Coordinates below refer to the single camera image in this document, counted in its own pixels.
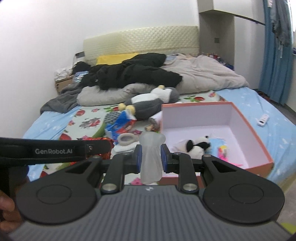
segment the finger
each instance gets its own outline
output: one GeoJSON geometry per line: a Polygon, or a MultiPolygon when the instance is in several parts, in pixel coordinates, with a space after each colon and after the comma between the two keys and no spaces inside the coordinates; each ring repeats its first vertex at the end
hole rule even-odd
{"type": "Polygon", "coordinates": [[[15,208],[14,201],[4,192],[0,191],[0,210],[13,211],[15,208]]]}
{"type": "Polygon", "coordinates": [[[21,223],[18,222],[3,221],[0,223],[0,229],[6,233],[9,233],[16,230],[20,225],[21,223]]]}
{"type": "Polygon", "coordinates": [[[3,218],[6,221],[9,222],[21,222],[22,221],[22,217],[20,216],[20,213],[17,209],[13,210],[12,212],[8,212],[8,211],[3,211],[2,213],[3,218]]]}

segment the blue bed sheet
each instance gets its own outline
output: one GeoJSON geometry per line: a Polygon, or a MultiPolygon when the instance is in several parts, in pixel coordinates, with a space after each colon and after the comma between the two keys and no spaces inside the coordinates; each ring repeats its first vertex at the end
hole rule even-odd
{"type": "Polygon", "coordinates": [[[233,102],[255,129],[271,157],[274,168],[268,179],[280,183],[296,172],[296,126],[272,104],[248,87],[224,89],[217,94],[233,102]],[[263,114],[269,115],[265,127],[257,125],[263,114]]]}
{"type": "MultiPolygon", "coordinates": [[[[273,105],[261,98],[255,91],[242,87],[224,89],[217,94],[233,102],[251,123],[270,155],[275,166],[268,179],[280,183],[296,172],[296,126],[273,105]],[[270,116],[265,127],[257,126],[257,120],[264,114],[270,116]]],[[[66,114],[44,112],[28,129],[23,138],[56,140],[80,106],[66,114]]],[[[29,178],[39,178],[43,165],[30,166],[29,178]]]]}
{"type": "MultiPolygon", "coordinates": [[[[43,112],[42,115],[27,130],[23,138],[38,140],[57,140],[79,109],[80,106],[76,106],[74,109],[66,114],[52,111],[43,112]]],[[[42,164],[30,166],[28,173],[30,181],[36,180],[40,177],[43,166],[44,165],[42,164]]]]}

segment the gray blanket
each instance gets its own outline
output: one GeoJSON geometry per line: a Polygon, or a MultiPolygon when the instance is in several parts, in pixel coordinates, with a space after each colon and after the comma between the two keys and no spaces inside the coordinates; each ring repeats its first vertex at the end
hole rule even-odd
{"type": "Polygon", "coordinates": [[[99,86],[87,86],[78,95],[77,102],[82,106],[118,104],[136,95],[150,93],[154,88],[153,85],[143,83],[130,84],[122,89],[109,89],[107,91],[100,90],[99,86]]]}
{"type": "Polygon", "coordinates": [[[58,97],[51,99],[41,107],[40,114],[44,111],[67,113],[78,105],[76,99],[81,90],[79,83],[72,83],[66,86],[58,97]]]}
{"type": "Polygon", "coordinates": [[[188,59],[185,55],[179,54],[173,60],[165,61],[165,65],[161,68],[176,72],[183,77],[182,81],[176,86],[179,94],[249,86],[244,77],[223,66],[215,59],[204,55],[188,59]]]}

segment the white remote control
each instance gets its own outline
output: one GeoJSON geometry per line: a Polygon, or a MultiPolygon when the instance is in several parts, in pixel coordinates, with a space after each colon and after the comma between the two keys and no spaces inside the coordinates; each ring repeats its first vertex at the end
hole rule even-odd
{"type": "Polygon", "coordinates": [[[262,115],[262,117],[260,118],[260,120],[257,123],[258,126],[264,127],[266,122],[268,121],[268,119],[269,119],[269,115],[267,115],[267,114],[262,115]]]}

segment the open cardboard box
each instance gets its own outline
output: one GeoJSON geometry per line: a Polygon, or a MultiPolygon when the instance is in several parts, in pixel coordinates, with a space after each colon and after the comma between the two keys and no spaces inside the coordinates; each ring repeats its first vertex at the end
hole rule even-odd
{"type": "MultiPolygon", "coordinates": [[[[229,162],[262,177],[270,173],[274,165],[270,154],[232,102],[164,104],[162,111],[161,133],[170,151],[180,141],[214,136],[226,141],[229,162]]],[[[164,174],[158,183],[176,184],[177,175],[164,174]]]]}

